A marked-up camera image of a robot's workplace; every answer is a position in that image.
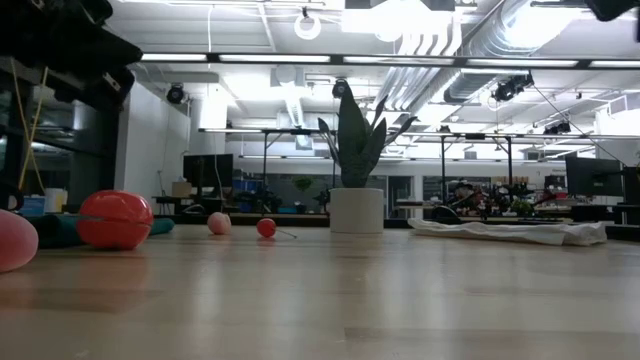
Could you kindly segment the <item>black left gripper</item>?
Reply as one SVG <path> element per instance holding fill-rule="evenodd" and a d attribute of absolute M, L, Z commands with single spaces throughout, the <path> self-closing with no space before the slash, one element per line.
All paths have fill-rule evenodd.
<path fill-rule="evenodd" d="M 54 72 L 52 89 L 55 99 L 65 103 L 80 101 L 96 109 L 121 109 L 135 83 L 134 74 L 123 67 L 138 62 L 143 52 L 136 45 L 101 28 L 85 29 L 76 35 L 77 42 L 81 45 L 116 52 L 74 56 L 70 65 L 71 72 L 84 75 L 104 74 L 84 80 Z"/>

